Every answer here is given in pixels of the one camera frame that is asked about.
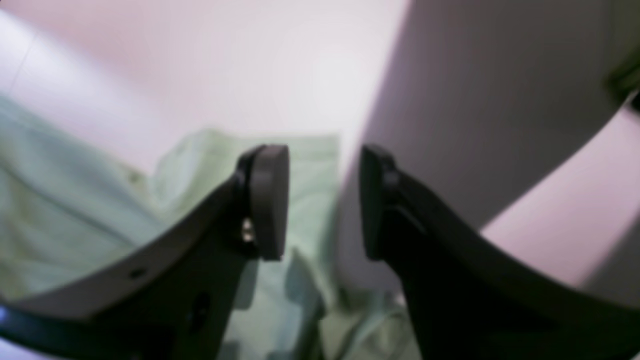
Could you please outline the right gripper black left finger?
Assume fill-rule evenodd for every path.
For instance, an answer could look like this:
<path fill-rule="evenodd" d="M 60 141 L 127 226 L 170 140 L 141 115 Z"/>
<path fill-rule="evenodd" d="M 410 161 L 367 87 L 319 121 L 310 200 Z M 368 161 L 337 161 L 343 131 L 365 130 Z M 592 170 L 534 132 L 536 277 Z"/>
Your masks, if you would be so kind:
<path fill-rule="evenodd" d="M 71 284 L 1 302 L 1 337 L 69 360 L 214 360 L 254 284 L 247 266 L 285 252 L 290 148 L 259 145 L 184 219 Z"/>

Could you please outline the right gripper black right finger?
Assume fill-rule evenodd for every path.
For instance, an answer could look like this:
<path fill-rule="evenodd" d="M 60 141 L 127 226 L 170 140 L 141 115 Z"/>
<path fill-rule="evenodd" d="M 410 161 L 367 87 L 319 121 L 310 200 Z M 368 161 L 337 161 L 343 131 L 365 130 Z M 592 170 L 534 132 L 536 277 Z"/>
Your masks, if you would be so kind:
<path fill-rule="evenodd" d="M 359 155 L 368 259 L 400 279 L 424 360 L 631 360 L 639 311 L 528 268 L 468 226 L 381 146 Z"/>

